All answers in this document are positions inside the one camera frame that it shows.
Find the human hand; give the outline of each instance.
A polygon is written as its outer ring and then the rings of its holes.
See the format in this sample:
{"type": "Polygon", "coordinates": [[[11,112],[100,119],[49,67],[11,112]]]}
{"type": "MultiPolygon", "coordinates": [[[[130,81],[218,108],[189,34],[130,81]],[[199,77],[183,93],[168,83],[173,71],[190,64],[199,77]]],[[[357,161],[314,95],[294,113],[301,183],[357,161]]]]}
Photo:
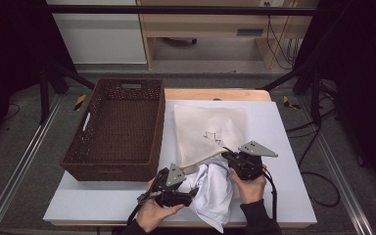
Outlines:
{"type": "Polygon", "coordinates": [[[242,180],[233,168],[230,167],[230,171],[231,178],[237,184],[240,197],[244,204],[254,203],[263,198],[264,187],[266,184],[264,175],[261,175],[254,180],[242,180]]]}
{"type": "MultiPolygon", "coordinates": [[[[151,188],[153,181],[154,179],[151,179],[148,182],[148,190],[151,188]]],[[[136,221],[145,232],[150,233],[158,227],[166,217],[176,214],[183,207],[184,205],[177,205],[172,208],[164,209],[155,202],[155,199],[150,199],[137,213],[136,221]]]]}

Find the white cloth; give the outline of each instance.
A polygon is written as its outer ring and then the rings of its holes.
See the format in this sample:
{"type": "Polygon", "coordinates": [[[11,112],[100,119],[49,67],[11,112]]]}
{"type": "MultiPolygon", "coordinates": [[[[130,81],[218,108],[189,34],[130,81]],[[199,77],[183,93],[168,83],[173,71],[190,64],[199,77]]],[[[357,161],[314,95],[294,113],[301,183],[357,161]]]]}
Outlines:
{"type": "Polygon", "coordinates": [[[190,209],[200,219],[223,233],[222,225],[230,219],[230,203],[233,187],[230,180],[228,162],[221,156],[199,165],[196,173],[187,176],[179,186],[180,191],[199,188],[190,209]]]}
{"type": "Polygon", "coordinates": [[[181,192],[199,188],[190,209],[219,232],[230,219],[233,186],[222,147],[237,150],[244,144],[242,109],[174,106],[178,164],[185,173],[181,192]]]}
{"type": "Polygon", "coordinates": [[[198,164],[244,144],[242,109],[174,106],[177,163],[181,168],[198,164]]]}

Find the wicker basket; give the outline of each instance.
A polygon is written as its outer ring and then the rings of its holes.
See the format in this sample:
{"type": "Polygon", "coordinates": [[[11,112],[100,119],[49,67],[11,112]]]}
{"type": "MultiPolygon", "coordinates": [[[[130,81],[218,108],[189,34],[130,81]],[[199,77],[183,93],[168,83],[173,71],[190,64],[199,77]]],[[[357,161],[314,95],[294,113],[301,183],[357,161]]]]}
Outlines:
{"type": "Polygon", "coordinates": [[[148,181],[158,171],[164,84],[100,79],[60,165],[79,181],[148,181]]]}

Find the black sleeve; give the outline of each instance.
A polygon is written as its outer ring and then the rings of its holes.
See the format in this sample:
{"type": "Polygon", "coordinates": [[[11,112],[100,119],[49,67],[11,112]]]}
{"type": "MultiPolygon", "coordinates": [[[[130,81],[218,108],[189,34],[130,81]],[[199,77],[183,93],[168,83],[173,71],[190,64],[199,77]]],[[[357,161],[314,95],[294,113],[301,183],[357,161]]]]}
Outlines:
{"type": "Polygon", "coordinates": [[[136,222],[136,219],[132,221],[121,233],[118,233],[117,228],[113,228],[112,235],[147,235],[148,233],[143,230],[139,224],[136,222]]]}
{"type": "Polygon", "coordinates": [[[246,235],[280,235],[279,224],[268,217],[264,207],[264,200],[255,203],[240,205],[246,216],[247,226],[245,227],[246,235]]]}

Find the white table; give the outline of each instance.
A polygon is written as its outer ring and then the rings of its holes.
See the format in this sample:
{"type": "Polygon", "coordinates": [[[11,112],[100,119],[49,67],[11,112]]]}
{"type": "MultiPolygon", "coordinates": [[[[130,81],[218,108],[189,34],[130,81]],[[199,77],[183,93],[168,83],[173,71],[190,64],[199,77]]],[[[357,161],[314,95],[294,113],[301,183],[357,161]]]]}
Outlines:
{"type": "MultiPolygon", "coordinates": [[[[166,100],[164,137],[159,169],[176,162],[175,104],[236,108],[246,112],[246,141],[255,140],[276,152],[278,158],[262,158],[278,191],[277,220],[281,227],[306,227],[316,223],[294,154],[276,104],[257,101],[166,100]]],[[[146,182],[80,182],[65,172],[44,220],[55,225],[123,225],[136,206],[136,198],[146,190],[146,182]]],[[[264,205],[271,216],[271,186],[264,192],[264,205]]],[[[228,226],[243,226],[246,219],[239,198],[231,202],[228,226]]],[[[167,218],[162,226],[207,226],[188,208],[167,218]]]]}

